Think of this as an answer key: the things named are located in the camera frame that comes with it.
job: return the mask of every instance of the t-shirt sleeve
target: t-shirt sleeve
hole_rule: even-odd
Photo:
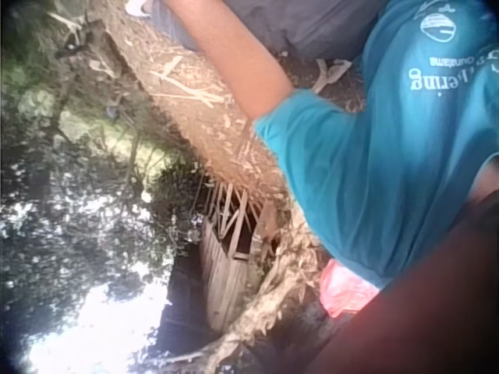
[[[270,114],[258,119],[256,125],[258,135],[275,153],[309,225],[322,234],[331,233],[329,238],[321,238],[330,245],[335,236],[338,238],[334,235],[337,210],[332,209],[332,204],[341,192],[348,166],[352,165],[346,162],[352,153],[350,145],[362,147],[354,119],[355,115],[345,113],[313,92],[297,90]],[[362,150],[357,149],[353,156],[362,157]],[[320,229],[324,223],[330,225],[327,230]]]

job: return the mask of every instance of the pink plastic bag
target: pink plastic bag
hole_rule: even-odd
[[[332,318],[342,312],[358,312],[379,290],[355,275],[335,259],[330,259],[320,277],[320,302]]]

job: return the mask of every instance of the gray pants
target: gray pants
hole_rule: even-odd
[[[388,0],[225,0],[267,48],[300,58],[353,60]],[[184,47],[196,43],[162,0],[155,0],[154,25]]]

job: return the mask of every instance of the shoe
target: shoe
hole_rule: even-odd
[[[128,14],[134,17],[150,17],[149,13],[145,13],[142,8],[147,0],[129,0],[125,5],[125,10]]]

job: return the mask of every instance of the teal t-shirt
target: teal t-shirt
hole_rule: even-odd
[[[445,236],[499,153],[495,18],[478,0],[392,0],[363,75],[363,113],[301,90],[257,131],[327,250],[382,288]]]

